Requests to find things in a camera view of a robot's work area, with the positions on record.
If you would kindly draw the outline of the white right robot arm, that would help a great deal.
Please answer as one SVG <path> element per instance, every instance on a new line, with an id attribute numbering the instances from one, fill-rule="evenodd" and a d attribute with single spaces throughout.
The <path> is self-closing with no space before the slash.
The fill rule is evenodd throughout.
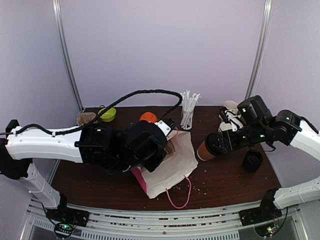
<path id="1" fill-rule="evenodd" d="M 273 116 L 259 95 L 242 101 L 237 109 L 244 125 L 237 130 L 210 133 L 204 140 L 205 150 L 213 157 L 265 143 L 273 150 L 274 143 L 301 150 L 315 159 L 320 158 L 320 132 L 309 120 L 288 109 Z M 268 190 L 259 207 L 240 211 L 243 225 L 256 221 L 268 221 L 282 216 L 282 210 L 320 198 L 320 179 L 291 187 Z"/>

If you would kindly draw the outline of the stack of brown paper cups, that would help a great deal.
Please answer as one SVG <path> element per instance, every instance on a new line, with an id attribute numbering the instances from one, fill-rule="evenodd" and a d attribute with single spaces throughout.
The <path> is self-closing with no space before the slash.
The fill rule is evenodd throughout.
<path id="1" fill-rule="evenodd" d="M 231 123 L 225 123 L 225 122 L 221 122 L 219 127 L 218 127 L 218 131 L 219 132 L 224 132 L 224 131 L 229 131 L 232 130 L 232 124 Z"/>

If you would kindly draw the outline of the brown paper coffee cup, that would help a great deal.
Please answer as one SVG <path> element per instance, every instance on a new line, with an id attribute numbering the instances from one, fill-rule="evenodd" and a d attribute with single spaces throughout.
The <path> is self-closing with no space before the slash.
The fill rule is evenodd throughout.
<path id="1" fill-rule="evenodd" d="M 216 157 L 216 155 L 209 152 L 209 150 L 206 147 L 206 141 L 204 140 L 201 145 L 198 147 L 196 151 L 197 157 L 199 160 L 203 162 L 210 161 Z"/>

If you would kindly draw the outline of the cardboard cup carrier stack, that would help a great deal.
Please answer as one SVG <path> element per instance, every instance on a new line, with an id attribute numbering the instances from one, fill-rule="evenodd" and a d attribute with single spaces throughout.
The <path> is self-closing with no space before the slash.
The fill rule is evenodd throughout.
<path id="1" fill-rule="evenodd" d="M 95 119 L 97 115 L 94 112 L 83 112 L 81 113 L 77 119 L 76 124 L 78 126 L 84 125 Z"/>

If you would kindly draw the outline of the paper cakes bag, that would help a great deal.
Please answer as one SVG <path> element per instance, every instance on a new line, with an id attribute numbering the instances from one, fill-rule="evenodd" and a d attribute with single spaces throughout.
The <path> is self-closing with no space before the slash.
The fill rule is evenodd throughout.
<path id="1" fill-rule="evenodd" d="M 190 174 L 198 167 L 198 161 L 190 132 L 173 130 L 167 139 L 168 154 L 153 172 L 149 172 L 144 167 L 137 167 L 132 170 L 132 173 L 149 199 L 155 199 L 158 195 L 166 193 L 171 205 L 181 210 L 190 201 L 192 190 Z M 169 190 L 183 180 L 188 181 L 187 199 L 184 205 L 176 206 L 170 197 Z"/>

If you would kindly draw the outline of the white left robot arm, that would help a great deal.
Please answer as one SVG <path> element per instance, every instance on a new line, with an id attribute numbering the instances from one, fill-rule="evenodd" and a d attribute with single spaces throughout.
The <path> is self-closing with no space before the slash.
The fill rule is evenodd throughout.
<path id="1" fill-rule="evenodd" d="M 170 120 L 140 121 L 128 129 L 92 123 L 66 129 L 19 126 L 12 120 L 0 140 L 0 172 L 20 181 L 43 205 L 46 217 L 84 227 L 89 213 L 67 206 L 67 198 L 41 176 L 34 159 L 58 159 L 95 165 L 110 174 L 137 167 L 153 172 L 166 156 Z"/>

